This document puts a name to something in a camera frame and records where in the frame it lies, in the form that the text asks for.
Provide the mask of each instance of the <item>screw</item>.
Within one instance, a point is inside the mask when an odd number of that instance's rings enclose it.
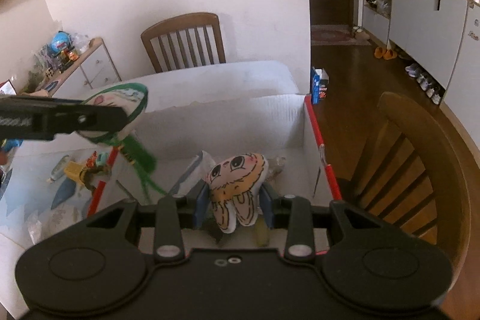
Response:
[[[313,252],[310,246],[305,244],[294,244],[289,247],[289,254],[297,258],[304,258]]]
[[[160,246],[157,248],[157,255],[162,258],[173,258],[180,253],[180,248],[177,246]]]
[[[231,263],[231,264],[238,264],[238,263],[241,263],[241,262],[242,262],[242,259],[238,256],[229,257],[229,263]]]
[[[228,262],[225,259],[216,259],[215,262],[213,262],[214,265],[219,266],[219,267],[225,267]]]

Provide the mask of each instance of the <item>blue box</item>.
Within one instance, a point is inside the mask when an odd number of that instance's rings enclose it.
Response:
[[[310,79],[311,103],[315,105],[325,99],[329,78],[327,72],[323,68],[315,69],[315,67],[312,67],[310,71]]]

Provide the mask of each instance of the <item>blue globe toy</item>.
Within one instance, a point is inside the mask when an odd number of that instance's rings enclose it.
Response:
[[[70,47],[70,36],[64,31],[58,32],[52,39],[50,47],[55,55]]]

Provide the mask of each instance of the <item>stuffed toy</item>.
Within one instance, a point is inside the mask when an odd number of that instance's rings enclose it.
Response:
[[[267,176],[267,159],[259,153],[233,156],[217,164],[206,176],[215,220],[222,232],[252,226],[258,217],[258,192]]]

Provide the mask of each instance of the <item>white cabinet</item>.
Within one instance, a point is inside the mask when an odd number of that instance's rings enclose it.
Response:
[[[82,69],[77,68],[53,95],[54,98],[76,99],[92,90]]]
[[[390,20],[368,6],[363,7],[362,26],[378,38],[385,45],[388,42],[388,28]]]
[[[480,7],[468,8],[457,64],[444,102],[480,148]]]
[[[389,39],[444,88],[462,39],[467,0],[392,0]]]
[[[79,98],[92,88],[120,81],[104,45],[99,45],[54,93],[54,98]]]

